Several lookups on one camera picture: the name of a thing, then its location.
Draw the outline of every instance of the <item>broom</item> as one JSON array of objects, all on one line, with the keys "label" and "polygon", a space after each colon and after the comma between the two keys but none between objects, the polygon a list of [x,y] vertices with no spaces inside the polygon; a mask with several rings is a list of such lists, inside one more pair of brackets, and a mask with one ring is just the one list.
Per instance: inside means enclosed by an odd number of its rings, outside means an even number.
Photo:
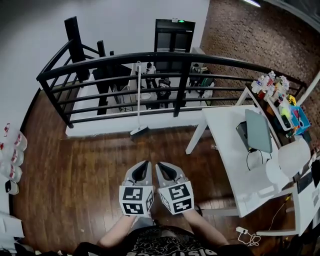
[{"label": "broom", "polygon": [[141,62],[138,62],[138,128],[134,129],[133,131],[130,132],[131,138],[136,138],[138,136],[143,135],[146,133],[149,128],[147,125],[141,125],[140,124],[140,90],[141,90]]}]

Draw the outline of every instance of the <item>person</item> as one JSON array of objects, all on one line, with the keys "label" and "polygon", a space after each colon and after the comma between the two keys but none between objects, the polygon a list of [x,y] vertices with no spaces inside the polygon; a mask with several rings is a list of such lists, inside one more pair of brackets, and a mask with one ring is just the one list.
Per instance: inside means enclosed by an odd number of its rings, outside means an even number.
[{"label": "person", "polygon": [[[171,87],[170,86],[170,83],[171,81],[169,80],[169,78],[165,78],[165,79],[160,79],[159,80],[159,88],[162,88],[162,89],[166,89],[166,88],[169,88]],[[157,92],[157,100],[158,101],[162,101],[162,100],[168,100],[169,99],[169,96],[171,95],[171,91],[169,90],[165,90],[165,91],[160,91],[160,92]],[[168,102],[165,102],[164,103],[164,107],[167,109],[169,107],[169,104]]]},{"label": "person", "polygon": [[[203,66],[201,68],[201,73],[202,74],[211,74],[210,70],[206,66]],[[214,79],[209,78],[209,77],[203,77],[198,81],[198,86],[200,86],[200,87],[214,87],[215,86]],[[213,90],[210,90],[210,91],[198,90],[197,92],[199,93],[200,97],[211,98],[214,91]]]},{"label": "person", "polygon": [[230,245],[227,239],[195,209],[184,211],[193,234],[175,226],[155,225],[151,218],[123,215],[100,239],[98,245],[81,243],[73,256],[254,256],[244,244]]},{"label": "person", "polygon": [[[151,74],[155,74],[155,73],[156,73],[156,67],[154,65],[152,65],[151,62],[148,62],[146,64],[146,74],[151,75]],[[146,78],[145,82],[146,82],[146,87],[148,89],[151,89],[151,83],[154,88],[158,88],[155,78]]]},{"label": "person", "polygon": [[[199,74],[200,73],[200,68],[199,68],[199,64],[195,63],[193,65],[193,67],[190,69],[190,73],[191,74]],[[190,77],[189,79],[189,86],[193,87],[197,84],[197,82],[199,81],[199,77]]]}]

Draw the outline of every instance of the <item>brick wall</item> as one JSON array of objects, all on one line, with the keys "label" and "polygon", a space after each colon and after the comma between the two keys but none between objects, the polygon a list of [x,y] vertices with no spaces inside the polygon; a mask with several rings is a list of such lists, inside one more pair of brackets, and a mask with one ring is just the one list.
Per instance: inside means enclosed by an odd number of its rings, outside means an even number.
[{"label": "brick wall", "polygon": [[[211,0],[200,47],[208,55],[266,66],[307,85],[320,70],[320,34],[298,17],[267,2],[262,2],[258,8],[241,0]],[[220,65],[209,68],[214,74],[252,78],[259,75],[258,72]],[[239,87],[244,86],[243,83],[217,80],[216,85]],[[228,93],[228,96],[239,96],[237,92]],[[216,92],[215,96],[226,94]],[[303,107],[312,124],[309,131],[314,145],[320,142],[320,84]]]}]

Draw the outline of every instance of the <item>white desk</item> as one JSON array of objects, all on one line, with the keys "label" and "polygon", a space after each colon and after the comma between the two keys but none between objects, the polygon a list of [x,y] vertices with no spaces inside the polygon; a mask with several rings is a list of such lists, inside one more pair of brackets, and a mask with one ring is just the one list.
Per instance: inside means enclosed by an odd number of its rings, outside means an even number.
[{"label": "white desk", "polygon": [[315,183],[312,181],[300,194],[298,194],[297,183],[295,183],[292,187],[283,190],[274,198],[286,194],[292,194],[294,207],[287,209],[286,212],[288,213],[294,210],[295,228],[290,230],[258,231],[256,233],[258,236],[301,236],[313,221],[320,208],[320,183],[315,187]]},{"label": "white desk", "polygon": [[[203,214],[244,217],[272,198],[272,196],[260,198],[257,193],[252,193],[250,199],[244,199],[244,195],[242,193],[242,188],[244,186],[250,186],[248,180],[244,179],[245,173],[249,172],[247,167],[248,151],[242,142],[236,127],[246,120],[246,109],[259,112],[259,110],[253,105],[211,107],[202,109],[202,121],[197,126],[193,137],[185,150],[185,153],[189,155],[195,148],[206,127],[209,126],[222,158],[234,195],[236,207],[206,209],[203,210]],[[278,147],[272,138],[271,142],[272,158],[278,160]],[[262,152],[262,155],[264,161],[270,158],[268,153]],[[261,164],[260,153],[251,153],[248,159],[248,165],[253,168],[259,164]],[[288,183],[288,178],[280,180],[279,189],[281,190]]]}]

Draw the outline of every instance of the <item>power adapter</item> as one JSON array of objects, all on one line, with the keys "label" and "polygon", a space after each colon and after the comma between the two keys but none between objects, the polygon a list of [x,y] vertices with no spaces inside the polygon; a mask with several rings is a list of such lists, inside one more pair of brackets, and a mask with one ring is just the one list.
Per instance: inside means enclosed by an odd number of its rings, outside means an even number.
[{"label": "power adapter", "polygon": [[[235,231],[237,231],[237,232],[240,233],[240,234],[239,234],[239,237],[238,237],[238,241],[239,241],[239,242],[245,244],[246,246],[258,246],[258,245],[259,245],[258,242],[261,240],[261,237],[260,237],[260,236],[258,236],[258,235],[256,235],[256,234],[249,234],[249,233],[248,233],[248,230],[245,229],[245,228],[243,228],[243,227],[241,227],[241,226],[237,226],[237,227],[235,228]],[[249,241],[249,242],[244,242],[244,241],[240,240],[240,237],[241,237],[242,234],[244,234],[244,235],[248,234],[248,235],[250,236],[250,241]]]}]

